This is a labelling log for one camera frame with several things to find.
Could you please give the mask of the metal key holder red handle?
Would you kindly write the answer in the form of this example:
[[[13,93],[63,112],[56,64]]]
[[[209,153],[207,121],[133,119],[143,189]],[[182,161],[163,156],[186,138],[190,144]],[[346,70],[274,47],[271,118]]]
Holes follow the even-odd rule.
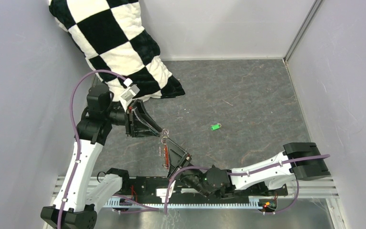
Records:
[[[169,152],[168,152],[168,146],[167,146],[167,143],[166,143],[166,140],[168,139],[168,137],[166,136],[163,136],[161,138],[161,145],[159,147],[159,150],[160,150],[160,156],[163,156],[164,158],[164,164],[163,164],[163,167],[168,169],[169,166],[170,166],[170,162],[169,162]]]

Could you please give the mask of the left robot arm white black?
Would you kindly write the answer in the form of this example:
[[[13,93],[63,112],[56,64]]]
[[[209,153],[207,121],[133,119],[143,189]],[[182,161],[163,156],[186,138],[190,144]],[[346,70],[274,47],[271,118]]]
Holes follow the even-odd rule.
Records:
[[[55,229],[92,229],[97,215],[117,192],[126,194],[131,188],[126,170],[111,168],[92,191],[88,191],[94,165],[114,125],[124,126],[130,137],[159,137],[162,128],[136,99],[139,88],[132,82],[113,101],[106,85],[89,89],[87,107],[81,120],[73,123],[74,149],[65,180],[51,206],[43,207],[41,219]]]

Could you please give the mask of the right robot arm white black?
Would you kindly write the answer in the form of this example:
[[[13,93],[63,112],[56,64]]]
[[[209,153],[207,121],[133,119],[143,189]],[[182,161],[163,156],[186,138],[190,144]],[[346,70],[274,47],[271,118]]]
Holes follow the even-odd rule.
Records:
[[[196,190],[204,197],[232,198],[236,194],[255,188],[260,195],[268,195],[287,181],[310,181],[330,176],[325,159],[312,142],[293,142],[283,146],[277,155],[246,167],[220,169],[197,167],[191,155],[173,140],[163,140],[169,168],[166,196],[171,197],[176,181]]]

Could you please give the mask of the small green object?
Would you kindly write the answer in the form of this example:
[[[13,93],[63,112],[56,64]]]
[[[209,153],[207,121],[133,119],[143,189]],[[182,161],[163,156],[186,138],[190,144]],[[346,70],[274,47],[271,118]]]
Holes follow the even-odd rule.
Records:
[[[215,130],[220,129],[221,127],[222,127],[222,125],[220,123],[218,123],[218,124],[214,124],[214,125],[210,126],[210,129],[212,131],[215,131]]]

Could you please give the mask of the black white checkered pillow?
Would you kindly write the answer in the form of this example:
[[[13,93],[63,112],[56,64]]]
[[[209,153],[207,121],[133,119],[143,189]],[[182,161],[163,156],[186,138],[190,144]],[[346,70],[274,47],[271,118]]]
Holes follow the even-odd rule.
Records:
[[[124,78],[139,88],[137,99],[185,95],[162,62],[160,47],[145,30],[137,0],[50,0],[49,12],[83,53],[89,67],[119,101]]]

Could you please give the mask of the aluminium frame rail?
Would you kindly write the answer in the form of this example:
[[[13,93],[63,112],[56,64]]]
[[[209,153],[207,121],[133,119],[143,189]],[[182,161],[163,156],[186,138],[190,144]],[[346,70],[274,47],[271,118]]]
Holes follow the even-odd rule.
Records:
[[[143,205],[152,208],[163,208],[161,198],[156,196],[157,188],[166,188],[167,179],[163,177],[132,177],[130,179],[134,188],[134,196],[138,205],[122,197],[111,197],[106,203],[106,208],[129,209],[140,208]],[[168,203],[168,209],[257,209],[263,205],[273,204],[273,199],[292,200],[298,199],[327,199],[337,198],[338,191],[332,178],[327,177],[314,181],[287,182],[281,188],[267,194],[256,194],[254,189],[247,190],[231,199],[217,199],[215,196],[203,197],[192,188],[179,183],[175,187]]]

